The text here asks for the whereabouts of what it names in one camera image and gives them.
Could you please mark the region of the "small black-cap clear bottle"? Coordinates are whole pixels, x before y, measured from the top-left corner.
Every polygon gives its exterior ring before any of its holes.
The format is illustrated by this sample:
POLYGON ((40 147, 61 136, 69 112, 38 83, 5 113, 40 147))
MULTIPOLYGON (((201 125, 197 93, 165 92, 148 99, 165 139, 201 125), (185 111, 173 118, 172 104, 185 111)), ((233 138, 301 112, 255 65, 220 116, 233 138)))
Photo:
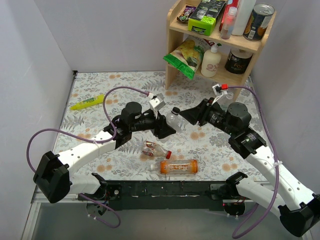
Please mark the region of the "small black-cap clear bottle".
POLYGON ((169 112, 166 115, 166 123, 172 127, 177 133, 181 133, 182 129, 181 127, 178 125, 178 114, 174 111, 169 112))

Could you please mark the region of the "clear green-label water bottle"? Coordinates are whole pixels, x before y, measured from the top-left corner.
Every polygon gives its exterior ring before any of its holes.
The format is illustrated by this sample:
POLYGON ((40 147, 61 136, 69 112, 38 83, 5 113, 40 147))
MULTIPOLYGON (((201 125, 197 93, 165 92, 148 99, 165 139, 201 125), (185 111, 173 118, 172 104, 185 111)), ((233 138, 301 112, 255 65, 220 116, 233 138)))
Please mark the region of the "clear green-label water bottle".
POLYGON ((234 93, 231 92, 231 91, 228 91, 227 94, 226 94, 226 96, 225 96, 225 98, 226 98, 227 100, 233 101, 233 99, 234 99, 234 93))

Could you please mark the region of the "black bottle cap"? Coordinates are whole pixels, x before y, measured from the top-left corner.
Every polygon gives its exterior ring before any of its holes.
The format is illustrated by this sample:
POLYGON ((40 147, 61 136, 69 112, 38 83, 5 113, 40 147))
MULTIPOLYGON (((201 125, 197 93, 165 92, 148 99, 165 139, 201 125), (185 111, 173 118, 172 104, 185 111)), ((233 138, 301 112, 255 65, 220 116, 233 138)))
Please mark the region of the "black bottle cap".
POLYGON ((179 115, 180 113, 180 109, 178 107, 174 107, 172 110, 171 110, 171 113, 174 114, 174 115, 179 115))

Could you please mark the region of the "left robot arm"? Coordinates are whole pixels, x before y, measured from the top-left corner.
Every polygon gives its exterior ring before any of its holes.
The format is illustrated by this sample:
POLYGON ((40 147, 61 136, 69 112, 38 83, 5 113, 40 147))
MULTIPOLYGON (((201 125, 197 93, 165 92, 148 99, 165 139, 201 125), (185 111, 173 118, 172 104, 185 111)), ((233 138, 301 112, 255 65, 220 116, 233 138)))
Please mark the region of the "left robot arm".
POLYGON ((106 182, 97 173, 85 177, 74 174, 87 163, 100 155, 116 150, 132 138, 133 132, 150 130, 158 139, 176 133, 167 124, 166 117, 152 109, 142 111, 137 102, 129 102, 121 114, 112 119, 96 136, 69 150, 54 154, 45 153, 35 171, 33 181, 54 204, 68 194, 88 194, 95 200, 106 196, 106 182))

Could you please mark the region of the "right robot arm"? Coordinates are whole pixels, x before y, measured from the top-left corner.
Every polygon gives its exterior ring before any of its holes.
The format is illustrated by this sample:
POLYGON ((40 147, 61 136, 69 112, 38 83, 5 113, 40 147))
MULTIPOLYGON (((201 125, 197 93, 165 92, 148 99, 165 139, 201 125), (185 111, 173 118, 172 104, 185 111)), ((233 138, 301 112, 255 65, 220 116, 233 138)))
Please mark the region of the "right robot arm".
POLYGON ((203 99, 196 107, 181 111, 180 115, 192 125, 209 123, 228 134, 231 148, 274 187, 271 191, 238 172, 226 180, 230 198, 244 196, 267 208, 276 196, 271 212, 296 237, 302 237, 319 222, 319 194, 304 186, 281 162, 275 162, 275 155, 266 141, 250 127, 252 116, 243 103, 233 102, 227 110, 222 110, 213 98, 203 99))

